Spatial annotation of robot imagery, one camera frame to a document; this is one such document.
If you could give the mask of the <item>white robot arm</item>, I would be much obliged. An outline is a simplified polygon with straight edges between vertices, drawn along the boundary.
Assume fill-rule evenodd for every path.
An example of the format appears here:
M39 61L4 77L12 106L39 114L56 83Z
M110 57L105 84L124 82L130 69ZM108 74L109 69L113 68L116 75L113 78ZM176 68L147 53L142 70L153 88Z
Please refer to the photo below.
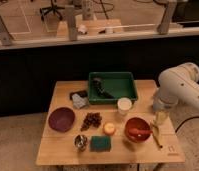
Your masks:
M178 101L199 110L199 66L183 63L162 71L158 77L159 88L155 92L153 110L163 111L175 107Z

